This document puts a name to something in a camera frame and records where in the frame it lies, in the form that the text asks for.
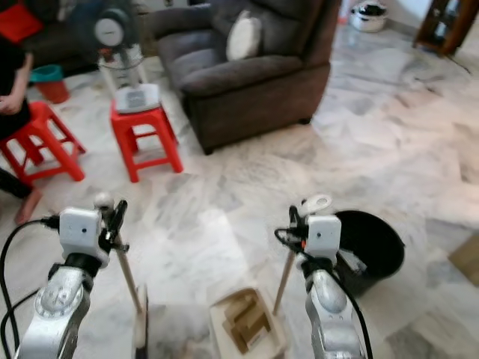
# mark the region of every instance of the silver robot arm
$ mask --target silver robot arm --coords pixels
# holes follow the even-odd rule
[[[324,270],[310,275],[306,312],[311,320],[311,343],[316,359],[364,359],[353,324],[353,306]]]
[[[278,239],[304,257],[301,269],[306,279],[306,312],[311,320],[311,343],[316,359],[365,359],[353,324],[353,304],[332,277],[341,241],[341,221],[325,215],[331,204],[318,195],[290,207],[290,227],[279,229]]]
[[[97,272],[109,263],[111,249],[127,251],[115,242],[123,223],[126,202],[103,223],[101,208],[65,209],[59,235],[64,264],[55,264],[49,281],[34,300],[34,318],[18,348],[16,359],[71,359],[79,327],[90,307]]]
[[[71,267],[57,270],[35,298],[34,318],[19,347],[18,359],[71,359],[78,330],[90,307],[91,276]]]

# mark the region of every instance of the sofa leg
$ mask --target sofa leg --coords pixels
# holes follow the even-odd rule
[[[215,150],[215,149],[212,148],[212,147],[207,147],[207,148],[204,148],[204,149],[203,149],[203,152],[204,152],[204,155],[205,155],[205,156],[209,156],[209,155],[212,155],[212,154],[213,154],[213,151],[214,151],[214,150]]]
[[[298,121],[300,125],[309,125],[311,123],[312,117],[302,118]]]

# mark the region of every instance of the black trash bin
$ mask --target black trash bin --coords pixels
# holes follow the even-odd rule
[[[353,252],[366,266],[353,271],[338,255],[338,272],[344,286],[355,297],[392,276],[404,261],[404,244],[396,231],[381,218],[361,211],[335,213],[341,220],[341,248]]]

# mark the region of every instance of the rice cooker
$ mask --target rice cooker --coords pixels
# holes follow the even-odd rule
[[[359,31],[378,32],[386,24],[388,8],[376,0],[357,4],[351,10],[351,25]]]

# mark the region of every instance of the red container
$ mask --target red container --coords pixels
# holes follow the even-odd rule
[[[63,80],[37,82],[35,84],[45,99],[53,103],[62,103],[70,98],[67,87]]]

